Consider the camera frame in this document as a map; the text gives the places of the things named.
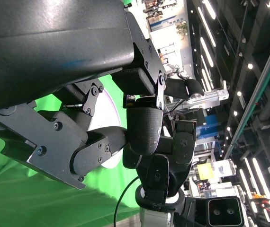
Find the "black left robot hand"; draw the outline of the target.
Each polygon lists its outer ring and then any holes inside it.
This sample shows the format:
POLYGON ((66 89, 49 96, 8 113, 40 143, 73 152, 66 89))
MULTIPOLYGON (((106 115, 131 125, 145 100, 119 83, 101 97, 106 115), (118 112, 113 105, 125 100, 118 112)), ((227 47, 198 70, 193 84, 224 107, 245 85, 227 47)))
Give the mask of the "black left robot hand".
POLYGON ((168 79, 121 0, 0 0, 2 154, 77 189, 129 144, 150 156, 164 95, 203 94, 168 79))

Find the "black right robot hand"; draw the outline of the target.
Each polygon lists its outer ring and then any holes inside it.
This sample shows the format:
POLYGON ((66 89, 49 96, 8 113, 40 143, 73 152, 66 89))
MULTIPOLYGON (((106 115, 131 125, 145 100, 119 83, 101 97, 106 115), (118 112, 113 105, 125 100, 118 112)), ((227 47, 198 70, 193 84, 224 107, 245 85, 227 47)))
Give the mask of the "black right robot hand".
POLYGON ((168 174, 167 197, 177 194, 188 177, 196 143, 196 121, 176 121, 172 137, 160 136, 156 151, 150 156, 138 155, 129 144, 123 150, 123 165, 135 169, 143 190, 161 190, 162 174, 168 174))

